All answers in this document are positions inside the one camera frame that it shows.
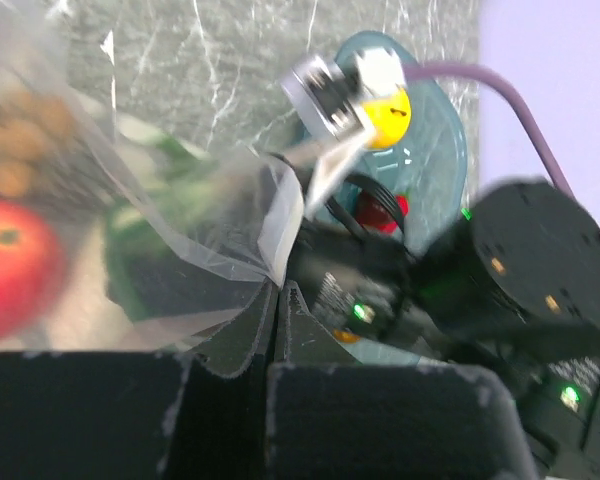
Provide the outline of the green toy long beans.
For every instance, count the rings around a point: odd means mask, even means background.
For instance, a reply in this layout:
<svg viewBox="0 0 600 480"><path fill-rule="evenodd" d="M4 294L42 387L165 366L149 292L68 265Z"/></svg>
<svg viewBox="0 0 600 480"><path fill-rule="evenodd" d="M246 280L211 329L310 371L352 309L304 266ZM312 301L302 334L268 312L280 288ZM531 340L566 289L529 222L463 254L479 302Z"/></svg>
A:
<svg viewBox="0 0 600 480"><path fill-rule="evenodd" d="M105 217L107 296L133 322L228 308L220 162L173 139L149 160Z"/></svg>

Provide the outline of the clear polka dot zip bag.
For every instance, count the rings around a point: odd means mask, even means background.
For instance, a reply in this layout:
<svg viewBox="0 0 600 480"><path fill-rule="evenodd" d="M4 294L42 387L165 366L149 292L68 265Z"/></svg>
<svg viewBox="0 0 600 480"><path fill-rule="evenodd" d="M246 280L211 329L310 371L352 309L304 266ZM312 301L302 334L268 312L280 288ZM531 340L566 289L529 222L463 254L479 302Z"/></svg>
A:
<svg viewBox="0 0 600 480"><path fill-rule="evenodd" d="M0 351L186 351L280 284L293 171L209 155L68 83L31 1L0 1Z"/></svg>

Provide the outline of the red toy apple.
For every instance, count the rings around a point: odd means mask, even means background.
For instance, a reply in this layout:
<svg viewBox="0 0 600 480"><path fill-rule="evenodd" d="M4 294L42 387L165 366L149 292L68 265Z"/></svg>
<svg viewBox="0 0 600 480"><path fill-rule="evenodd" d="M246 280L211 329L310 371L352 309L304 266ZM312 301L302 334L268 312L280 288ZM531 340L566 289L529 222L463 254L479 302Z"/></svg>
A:
<svg viewBox="0 0 600 480"><path fill-rule="evenodd" d="M67 257L42 216L0 199L0 340L33 325L56 302Z"/></svg>

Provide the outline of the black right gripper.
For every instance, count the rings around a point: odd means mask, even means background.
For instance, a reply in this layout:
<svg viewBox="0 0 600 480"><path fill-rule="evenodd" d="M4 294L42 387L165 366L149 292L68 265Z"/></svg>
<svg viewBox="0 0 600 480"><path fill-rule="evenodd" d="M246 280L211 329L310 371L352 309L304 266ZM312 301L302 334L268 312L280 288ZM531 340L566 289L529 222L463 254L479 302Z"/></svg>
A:
<svg viewBox="0 0 600 480"><path fill-rule="evenodd" d="M482 196L420 255L336 202L308 222L287 276L339 330L496 373L542 473L600 479L600 228L550 183Z"/></svg>

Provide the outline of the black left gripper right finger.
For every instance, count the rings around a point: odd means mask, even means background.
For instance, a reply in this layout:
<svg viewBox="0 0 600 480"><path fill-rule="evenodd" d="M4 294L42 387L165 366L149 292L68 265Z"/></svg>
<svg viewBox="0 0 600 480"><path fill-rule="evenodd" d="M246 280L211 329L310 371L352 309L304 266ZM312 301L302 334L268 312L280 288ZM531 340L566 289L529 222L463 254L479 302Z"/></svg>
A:
<svg viewBox="0 0 600 480"><path fill-rule="evenodd" d="M332 363L298 287L279 298L265 416L269 479L533 479L513 399L481 367Z"/></svg>

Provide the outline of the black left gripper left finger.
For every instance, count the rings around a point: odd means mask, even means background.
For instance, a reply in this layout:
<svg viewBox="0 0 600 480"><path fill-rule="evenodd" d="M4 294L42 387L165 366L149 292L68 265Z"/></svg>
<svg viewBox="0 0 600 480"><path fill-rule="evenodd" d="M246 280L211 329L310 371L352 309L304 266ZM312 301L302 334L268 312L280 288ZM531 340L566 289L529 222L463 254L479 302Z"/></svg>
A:
<svg viewBox="0 0 600 480"><path fill-rule="evenodd" d="M0 479L259 479L277 289L186 353L0 353Z"/></svg>

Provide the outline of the longan bunch toy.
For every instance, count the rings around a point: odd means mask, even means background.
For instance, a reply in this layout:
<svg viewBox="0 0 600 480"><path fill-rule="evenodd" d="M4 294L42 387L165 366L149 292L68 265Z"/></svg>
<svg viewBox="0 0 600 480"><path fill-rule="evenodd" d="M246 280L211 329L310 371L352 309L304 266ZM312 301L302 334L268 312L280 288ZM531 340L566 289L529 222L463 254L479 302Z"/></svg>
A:
<svg viewBox="0 0 600 480"><path fill-rule="evenodd" d="M76 136L77 121L62 97L27 89L1 97L0 196L19 199L49 188Z"/></svg>

